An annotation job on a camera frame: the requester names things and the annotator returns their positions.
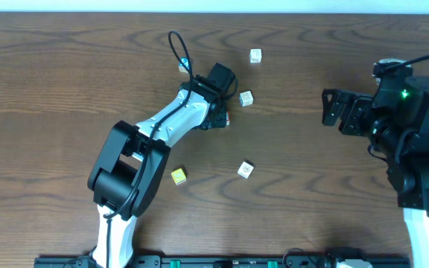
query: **green light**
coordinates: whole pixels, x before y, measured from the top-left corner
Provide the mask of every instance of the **green light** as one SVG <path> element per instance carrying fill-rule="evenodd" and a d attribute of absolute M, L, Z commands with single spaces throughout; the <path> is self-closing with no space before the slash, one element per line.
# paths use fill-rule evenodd
<path fill-rule="evenodd" d="M 408 91 L 406 90 L 406 89 L 403 89 L 403 91 L 401 92 L 401 97 L 403 98 L 403 99 L 405 99 L 405 98 L 407 98 L 408 97 L 408 95 L 409 95 L 410 93 L 408 93 Z"/>

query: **wooden table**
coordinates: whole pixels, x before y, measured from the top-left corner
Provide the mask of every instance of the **wooden table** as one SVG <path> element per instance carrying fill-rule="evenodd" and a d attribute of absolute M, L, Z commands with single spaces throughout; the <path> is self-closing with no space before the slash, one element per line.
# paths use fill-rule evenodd
<path fill-rule="evenodd" d="M 320 94 L 373 93 L 373 62 L 429 54 L 429 16 L 0 13 L 0 267 L 95 246 L 86 182 L 110 128 L 149 118 L 188 79 L 168 46 L 172 29 L 196 73 L 223 63 L 255 102 L 233 98 L 230 126 L 175 145 L 137 222 L 137 249 L 410 255 L 386 165 L 366 138 L 321 124 Z M 262 63 L 250 65 L 251 48 L 262 48 Z M 429 63 L 415 71 L 429 75 Z M 245 159 L 256 165 L 249 179 L 237 175 Z M 176 186 L 180 165 L 189 176 Z"/>

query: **yellow cube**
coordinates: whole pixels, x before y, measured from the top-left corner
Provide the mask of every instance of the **yellow cube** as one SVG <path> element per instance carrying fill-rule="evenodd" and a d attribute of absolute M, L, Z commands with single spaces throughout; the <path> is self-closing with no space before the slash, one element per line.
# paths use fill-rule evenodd
<path fill-rule="evenodd" d="M 179 169 L 175 170 L 174 172 L 172 172 L 171 176 L 173 177 L 173 180 L 175 181 L 175 183 L 177 185 L 180 184 L 180 183 L 186 182 L 185 173 L 183 172 L 183 169 L 181 169 L 181 168 L 179 168 Z"/>

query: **cube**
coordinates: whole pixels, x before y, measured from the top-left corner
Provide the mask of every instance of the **cube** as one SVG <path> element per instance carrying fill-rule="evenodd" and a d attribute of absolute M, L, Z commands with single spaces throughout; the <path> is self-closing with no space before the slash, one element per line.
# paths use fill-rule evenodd
<path fill-rule="evenodd" d="M 239 102 L 241 102 L 242 107 L 251 105 L 253 101 L 254 98 L 252 98 L 251 91 L 246 91 L 239 94 Z"/>
<path fill-rule="evenodd" d="M 185 58 L 185 57 L 181 57 L 180 59 L 182 60 L 183 65 L 185 65 L 185 66 L 186 66 L 186 68 L 190 69 L 190 64 L 188 63 L 188 59 L 187 59 L 187 58 Z M 182 71 L 182 72 L 188 73 L 188 72 L 185 70 L 185 68 L 183 67 L 183 65 L 182 65 L 181 63 L 178 63 L 178 69 L 179 69 L 179 71 Z"/>
<path fill-rule="evenodd" d="M 183 172 L 182 168 L 179 168 L 174 172 L 172 172 L 171 177 L 173 178 L 173 181 L 175 181 L 177 185 L 186 182 L 186 175 Z"/>
<path fill-rule="evenodd" d="M 262 53 L 261 53 L 261 49 L 260 48 L 251 49 L 251 53 L 250 53 L 251 63 L 260 63 L 261 62 L 261 58 L 262 58 Z"/>
<path fill-rule="evenodd" d="M 238 174 L 247 179 L 254 167 L 246 162 L 243 162 L 243 164 L 239 167 Z"/>

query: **white backdrop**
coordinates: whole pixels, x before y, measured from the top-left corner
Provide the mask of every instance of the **white backdrop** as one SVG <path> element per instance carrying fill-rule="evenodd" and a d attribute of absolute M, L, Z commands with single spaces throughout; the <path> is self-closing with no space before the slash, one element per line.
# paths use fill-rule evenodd
<path fill-rule="evenodd" d="M 429 14 L 429 0 L 0 0 L 0 11 Z"/>

